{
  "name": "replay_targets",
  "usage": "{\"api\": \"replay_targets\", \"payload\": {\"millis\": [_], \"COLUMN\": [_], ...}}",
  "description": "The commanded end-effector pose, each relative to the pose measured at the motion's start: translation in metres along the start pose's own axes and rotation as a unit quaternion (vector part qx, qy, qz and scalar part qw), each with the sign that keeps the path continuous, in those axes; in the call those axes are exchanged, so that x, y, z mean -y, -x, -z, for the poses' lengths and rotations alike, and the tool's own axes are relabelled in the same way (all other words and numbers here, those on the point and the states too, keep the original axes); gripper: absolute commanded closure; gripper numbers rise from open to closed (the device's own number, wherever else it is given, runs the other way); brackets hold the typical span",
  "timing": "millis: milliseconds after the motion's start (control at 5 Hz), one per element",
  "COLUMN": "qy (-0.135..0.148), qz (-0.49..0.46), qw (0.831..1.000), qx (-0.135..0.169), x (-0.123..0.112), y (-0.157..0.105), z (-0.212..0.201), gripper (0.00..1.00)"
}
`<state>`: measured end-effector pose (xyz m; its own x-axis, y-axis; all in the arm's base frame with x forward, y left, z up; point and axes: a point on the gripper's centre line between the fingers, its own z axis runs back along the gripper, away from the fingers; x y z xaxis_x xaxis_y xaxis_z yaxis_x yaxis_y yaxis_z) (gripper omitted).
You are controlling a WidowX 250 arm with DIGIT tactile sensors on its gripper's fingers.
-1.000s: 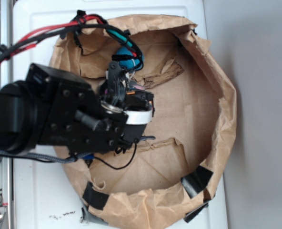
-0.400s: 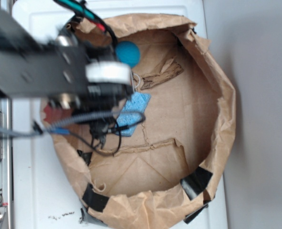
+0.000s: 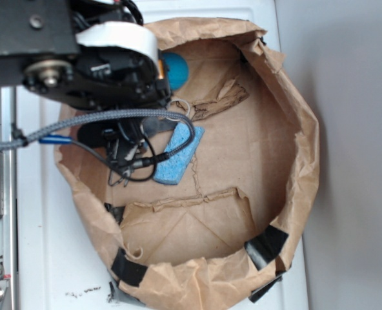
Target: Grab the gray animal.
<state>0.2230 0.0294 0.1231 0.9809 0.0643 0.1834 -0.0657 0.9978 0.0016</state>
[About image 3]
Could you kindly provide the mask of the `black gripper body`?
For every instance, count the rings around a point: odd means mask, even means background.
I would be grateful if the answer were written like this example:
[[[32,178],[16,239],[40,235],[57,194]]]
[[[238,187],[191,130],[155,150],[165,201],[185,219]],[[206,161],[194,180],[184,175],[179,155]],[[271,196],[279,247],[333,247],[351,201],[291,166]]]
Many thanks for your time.
[[[70,106],[88,112],[131,109],[165,109],[171,98],[168,68],[159,52],[159,68],[135,51],[90,48],[77,63],[76,86],[66,92]],[[142,123],[148,117],[125,116],[89,121],[77,130],[74,144],[91,153],[111,174],[118,174],[114,186],[134,181],[132,174],[142,169],[142,154],[150,150],[146,164],[156,167],[156,152],[145,136]]]

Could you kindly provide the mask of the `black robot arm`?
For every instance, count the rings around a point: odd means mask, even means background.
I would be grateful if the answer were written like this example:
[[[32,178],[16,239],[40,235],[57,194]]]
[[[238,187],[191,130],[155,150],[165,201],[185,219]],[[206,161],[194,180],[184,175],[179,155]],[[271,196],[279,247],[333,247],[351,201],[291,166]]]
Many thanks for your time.
[[[0,1],[0,87],[19,85],[85,116],[29,135],[15,128],[0,150],[33,141],[103,148],[110,185],[157,165],[142,153],[171,89],[157,38],[133,1]]]

